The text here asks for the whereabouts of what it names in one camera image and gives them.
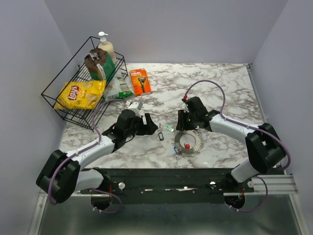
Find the round metal keyring disc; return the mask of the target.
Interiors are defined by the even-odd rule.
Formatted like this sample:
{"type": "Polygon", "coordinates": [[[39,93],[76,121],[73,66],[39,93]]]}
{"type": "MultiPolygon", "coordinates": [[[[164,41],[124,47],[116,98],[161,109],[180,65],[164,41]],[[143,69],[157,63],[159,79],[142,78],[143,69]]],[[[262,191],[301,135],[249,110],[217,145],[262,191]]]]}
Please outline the round metal keyring disc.
{"type": "Polygon", "coordinates": [[[182,154],[194,154],[202,149],[202,136],[196,131],[178,131],[174,138],[178,152],[182,154]],[[185,149],[184,145],[189,144],[190,149],[185,149]]]}

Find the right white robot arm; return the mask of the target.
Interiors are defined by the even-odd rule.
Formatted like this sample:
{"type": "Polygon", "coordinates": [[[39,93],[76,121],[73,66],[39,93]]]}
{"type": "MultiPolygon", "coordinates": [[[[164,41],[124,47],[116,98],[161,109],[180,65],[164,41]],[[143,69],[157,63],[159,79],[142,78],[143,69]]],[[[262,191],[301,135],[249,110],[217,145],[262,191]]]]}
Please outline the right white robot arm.
{"type": "Polygon", "coordinates": [[[226,174],[225,187],[229,191],[235,192],[247,179],[268,173],[288,155],[271,124],[251,125],[227,118],[222,111],[209,112],[197,96],[184,100],[184,103],[185,109],[178,111],[176,130],[200,128],[227,135],[246,145],[248,159],[226,174]]]}

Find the key with green tag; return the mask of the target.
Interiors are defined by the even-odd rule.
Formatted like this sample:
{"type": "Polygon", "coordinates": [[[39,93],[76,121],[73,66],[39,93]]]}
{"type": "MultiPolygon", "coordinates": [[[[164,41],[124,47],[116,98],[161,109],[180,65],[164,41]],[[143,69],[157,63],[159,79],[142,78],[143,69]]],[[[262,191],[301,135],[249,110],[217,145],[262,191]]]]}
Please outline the key with green tag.
{"type": "Polygon", "coordinates": [[[174,132],[174,128],[172,127],[172,125],[167,125],[166,129],[170,132],[174,132]]]}

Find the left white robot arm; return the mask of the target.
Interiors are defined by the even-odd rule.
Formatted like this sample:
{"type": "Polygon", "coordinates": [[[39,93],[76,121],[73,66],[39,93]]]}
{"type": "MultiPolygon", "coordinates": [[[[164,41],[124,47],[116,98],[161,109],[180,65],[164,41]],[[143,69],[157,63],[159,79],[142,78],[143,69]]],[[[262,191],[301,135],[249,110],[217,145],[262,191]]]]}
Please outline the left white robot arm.
{"type": "Polygon", "coordinates": [[[149,113],[141,116],[132,109],[123,110],[116,123],[96,140],[68,153],[59,149],[52,152],[36,180],[36,185],[48,194],[51,204],[63,203],[79,190],[79,176],[86,166],[120,149],[127,138],[152,135],[157,129],[158,126],[149,113]]]}

